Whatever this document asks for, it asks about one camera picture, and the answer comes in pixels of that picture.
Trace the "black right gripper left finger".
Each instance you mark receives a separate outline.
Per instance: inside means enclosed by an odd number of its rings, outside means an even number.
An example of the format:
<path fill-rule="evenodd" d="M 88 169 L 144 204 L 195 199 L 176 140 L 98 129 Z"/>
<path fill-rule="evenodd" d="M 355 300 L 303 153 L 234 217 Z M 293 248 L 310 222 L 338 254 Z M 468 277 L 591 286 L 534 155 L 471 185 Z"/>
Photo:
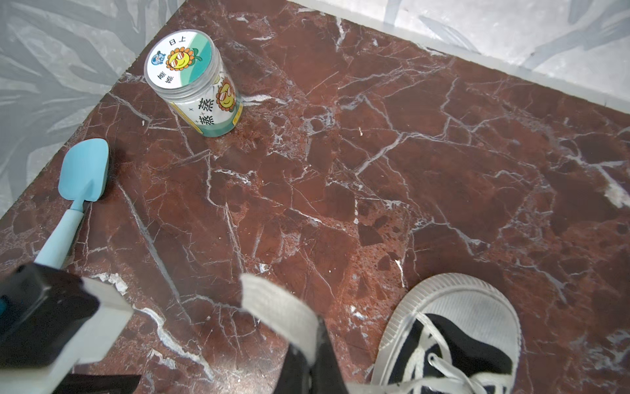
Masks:
<path fill-rule="evenodd" d="M 282 371 L 274 394 L 310 394 L 311 392 L 310 366 L 302 352 L 290 345 L 285 354 Z"/>

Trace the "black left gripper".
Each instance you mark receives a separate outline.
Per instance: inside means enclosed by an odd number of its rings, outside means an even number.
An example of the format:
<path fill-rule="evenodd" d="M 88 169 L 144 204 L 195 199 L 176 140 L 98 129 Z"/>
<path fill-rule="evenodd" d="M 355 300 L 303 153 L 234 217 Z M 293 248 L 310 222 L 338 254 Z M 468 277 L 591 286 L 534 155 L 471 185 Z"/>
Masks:
<path fill-rule="evenodd" d="M 88 375 L 68 374 L 53 394 L 132 394 L 138 387 L 141 375 Z"/>

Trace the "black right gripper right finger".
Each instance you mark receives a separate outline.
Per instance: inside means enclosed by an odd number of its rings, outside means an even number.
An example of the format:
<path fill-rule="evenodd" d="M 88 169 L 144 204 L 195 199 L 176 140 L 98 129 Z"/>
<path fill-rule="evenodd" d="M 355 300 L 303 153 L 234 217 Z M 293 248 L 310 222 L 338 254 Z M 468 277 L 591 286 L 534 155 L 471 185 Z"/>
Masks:
<path fill-rule="evenodd" d="M 316 334 L 316 358 L 310 368 L 313 394 L 348 394 L 324 319 L 318 318 Z"/>

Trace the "white shoelace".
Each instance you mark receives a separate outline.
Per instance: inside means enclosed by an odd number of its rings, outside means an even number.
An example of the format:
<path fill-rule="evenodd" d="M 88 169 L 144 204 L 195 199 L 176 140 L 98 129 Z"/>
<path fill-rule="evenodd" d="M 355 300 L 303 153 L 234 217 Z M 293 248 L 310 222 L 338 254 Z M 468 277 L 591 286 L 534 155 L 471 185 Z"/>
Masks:
<path fill-rule="evenodd" d="M 304 355 L 310 368 L 316 354 L 318 316 L 290 292 L 251 274 L 241 276 L 242 306 L 260 322 L 288 341 Z M 349 393 L 387 393 L 372 388 L 370 383 L 348 383 Z"/>

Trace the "black white canvas sneaker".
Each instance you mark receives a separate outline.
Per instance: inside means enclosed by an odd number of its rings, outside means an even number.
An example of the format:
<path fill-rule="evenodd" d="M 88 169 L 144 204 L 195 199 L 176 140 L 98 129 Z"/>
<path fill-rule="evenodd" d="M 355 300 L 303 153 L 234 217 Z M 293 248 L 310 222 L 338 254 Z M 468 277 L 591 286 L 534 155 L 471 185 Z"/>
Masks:
<path fill-rule="evenodd" d="M 466 274 L 423 280 L 383 334 L 372 388 L 387 393 L 510 393 L 522 330 L 510 301 Z"/>

